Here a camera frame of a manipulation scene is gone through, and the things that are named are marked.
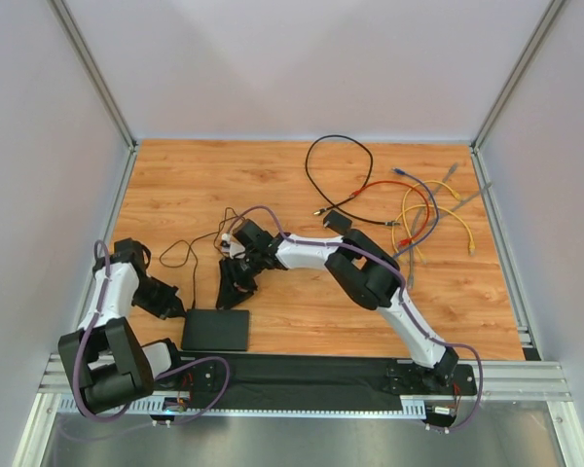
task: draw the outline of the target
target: gray wall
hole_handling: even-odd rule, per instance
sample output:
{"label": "gray wall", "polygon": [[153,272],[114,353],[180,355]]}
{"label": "gray wall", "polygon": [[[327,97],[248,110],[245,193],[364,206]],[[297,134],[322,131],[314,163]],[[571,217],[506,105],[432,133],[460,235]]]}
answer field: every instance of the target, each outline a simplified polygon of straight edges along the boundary
{"label": "gray wall", "polygon": [[138,137],[470,140],[549,0],[68,0]]}
{"label": "gray wall", "polygon": [[584,425],[584,0],[571,0],[483,157],[547,358]]}
{"label": "gray wall", "polygon": [[45,0],[0,2],[0,466],[73,323],[127,149]]}

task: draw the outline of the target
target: gray floor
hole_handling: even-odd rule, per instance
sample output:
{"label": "gray floor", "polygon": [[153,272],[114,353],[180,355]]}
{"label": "gray floor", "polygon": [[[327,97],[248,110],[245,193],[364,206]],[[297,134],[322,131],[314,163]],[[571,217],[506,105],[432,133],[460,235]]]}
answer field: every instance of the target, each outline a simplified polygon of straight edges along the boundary
{"label": "gray floor", "polygon": [[[469,410],[462,404],[463,412]],[[96,437],[148,417],[94,424],[79,415],[61,422],[71,436]],[[486,403],[467,429],[448,436],[415,421],[203,417],[183,427],[145,426],[96,443],[53,433],[45,466],[303,467],[564,466],[543,403]]]}

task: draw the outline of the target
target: wooden tabletop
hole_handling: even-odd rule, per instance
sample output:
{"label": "wooden tabletop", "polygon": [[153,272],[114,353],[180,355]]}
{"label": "wooden tabletop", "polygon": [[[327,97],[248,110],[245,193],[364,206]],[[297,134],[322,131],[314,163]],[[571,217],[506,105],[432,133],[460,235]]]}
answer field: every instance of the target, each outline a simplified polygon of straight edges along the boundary
{"label": "wooden tabletop", "polygon": [[[153,254],[148,271],[176,285],[184,306],[192,301],[194,259],[169,269],[159,257],[174,241],[215,232],[226,206],[238,212],[266,204],[283,227],[303,236],[329,237],[312,212],[325,205],[308,181],[304,160],[308,142],[146,140],[143,142],[114,232],[114,240],[131,236]],[[459,145],[367,144],[374,153],[371,181],[403,180],[389,172],[398,166],[422,180],[441,180],[451,165],[458,169],[449,184],[463,197],[478,190],[469,150]],[[310,169],[333,200],[357,189],[369,159],[352,143],[323,142],[311,155]],[[347,205],[354,214],[388,220],[400,213],[403,187],[384,184],[368,189]],[[440,205],[457,201],[446,189]],[[415,194],[408,205],[420,201]],[[450,217],[420,247],[427,264],[416,263],[411,296],[428,323],[444,340],[474,345],[484,359],[523,360],[523,352],[485,208],[476,198],[457,212],[471,227],[476,252],[467,252],[465,228]],[[265,212],[250,217],[276,233]],[[409,215],[410,222],[414,214]],[[354,227],[392,251],[386,227],[355,222]],[[406,237],[398,228],[397,237]],[[219,253],[213,236],[195,244],[197,307],[214,308],[219,284]],[[165,256],[182,261],[186,246]],[[403,272],[408,266],[401,264]],[[259,290],[240,307],[251,311],[249,351],[357,356],[408,356],[403,342],[375,312],[354,304],[326,271],[266,270],[257,277]],[[182,319],[159,320],[135,308],[129,322],[142,343],[171,337],[181,342]],[[462,357],[471,355],[462,353]]]}

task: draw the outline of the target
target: gray cable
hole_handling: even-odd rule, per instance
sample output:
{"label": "gray cable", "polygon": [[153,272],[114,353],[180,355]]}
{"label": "gray cable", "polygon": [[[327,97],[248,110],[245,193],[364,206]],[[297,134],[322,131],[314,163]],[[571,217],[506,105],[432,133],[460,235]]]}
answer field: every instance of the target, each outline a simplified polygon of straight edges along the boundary
{"label": "gray cable", "polygon": [[[452,167],[450,167],[448,169],[448,172],[446,173],[446,175],[444,175],[444,178],[442,178],[441,181],[446,183],[448,181],[448,179],[450,177],[452,177],[453,173],[456,172],[457,169],[458,169],[458,162],[455,162],[455,163],[453,163]],[[441,187],[442,187],[442,185],[437,184],[435,189],[432,191],[432,194],[434,196],[437,195],[437,193],[439,193],[439,190],[441,190]],[[416,224],[418,223],[418,219],[420,218],[422,211],[423,211],[423,207],[418,209],[418,213],[416,214],[416,217],[413,220],[413,224],[411,225],[411,235],[414,235],[413,232],[416,231]],[[414,252],[414,249],[411,248],[411,250],[409,250],[409,277],[407,278],[407,283],[408,283],[410,289],[413,289],[413,284],[415,282],[414,271],[413,271],[414,262],[415,262],[415,252]]]}
{"label": "gray cable", "polygon": [[[455,205],[455,207],[453,207],[452,209],[450,209],[452,212],[456,212],[459,209],[461,209],[465,204],[467,204],[469,201],[471,201],[472,199],[475,199],[477,197],[479,197],[480,195],[484,195],[489,188],[491,187],[491,185],[493,184],[493,182],[488,182],[486,183],[482,189],[478,190],[476,193],[474,193],[473,195],[470,195],[469,197],[462,199],[461,201],[458,202],[458,204]],[[448,216],[449,214],[447,213],[443,213],[440,214],[439,216],[439,220],[441,221],[444,217]],[[414,275],[413,275],[413,261],[409,264],[409,278],[408,278],[409,284],[408,284],[408,288],[409,289],[413,289],[413,282],[414,282]]]}

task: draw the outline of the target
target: yellow cable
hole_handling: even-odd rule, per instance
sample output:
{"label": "yellow cable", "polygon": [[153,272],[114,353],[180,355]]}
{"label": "yellow cable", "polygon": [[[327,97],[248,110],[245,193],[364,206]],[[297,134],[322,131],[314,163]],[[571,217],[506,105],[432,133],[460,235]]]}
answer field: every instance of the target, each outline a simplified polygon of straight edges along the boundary
{"label": "yellow cable", "polygon": [[[444,182],[440,182],[439,180],[422,180],[422,182],[426,185],[428,185],[429,183],[436,183],[438,185],[441,185],[442,187],[446,187],[446,190],[448,190],[450,192],[450,194],[453,196],[454,199],[456,199],[457,201],[460,201],[460,194],[454,190],[451,186],[445,184]],[[413,188],[417,188],[418,186],[420,186],[421,183],[417,183],[416,185],[413,186]],[[404,214],[406,212],[405,210],[405,206],[407,204],[407,196],[409,195],[409,193],[413,190],[413,188],[410,188],[409,190],[407,190],[407,192],[405,193],[405,196],[402,197],[402,205],[401,205],[401,211],[402,214]],[[411,238],[411,229],[409,229],[409,224],[407,223],[407,216],[402,216],[402,225],[405,228],[405,231],[407,233],[407,235],[409,236],[409,238]],[[421,250],[416,246],[415,247],[416,251],[418,252],[418,255],[420,255],[420,260],[426,264],[426,259],[424,258],[424,255],[421,254]]]}
{"label": "yellow cable", "polygon": [[[419,209],[421,207],[425,208],[426,205],[425,204],[416,204],[415,206],[408,207],[404,210],[404,212],[401,212],[400,215],[395,220],[398,221],[401,217],[404,220],[404,218],[406,218],[407,212],[411,211],[412,209]],[[467,234],[469,235],[469,245],[467,248],[469,250],[469,254],[473,255],[476,251],[476,243],[474,242],[474,234],[471,232],[469,225],[458,214],[454,213],[450,209],[447,209],[447,208],[439,206],[439,205],[437,207],[439,208],[439,210],[447,212],[451,216],[455,217],[459,222],[461,222],[463,224],[463,226],[467,230]],[[393,226],[391,226],[391,244],[393,245],[393,249],[396,251],[396,253],[398,253],[398,248],[396,246],[395,232],[396,232],[396,226],[393,225]],[[407,230],[407,235],[409,236],[409,238],[411,238],[411,233],[409,233],[408,230]]]}

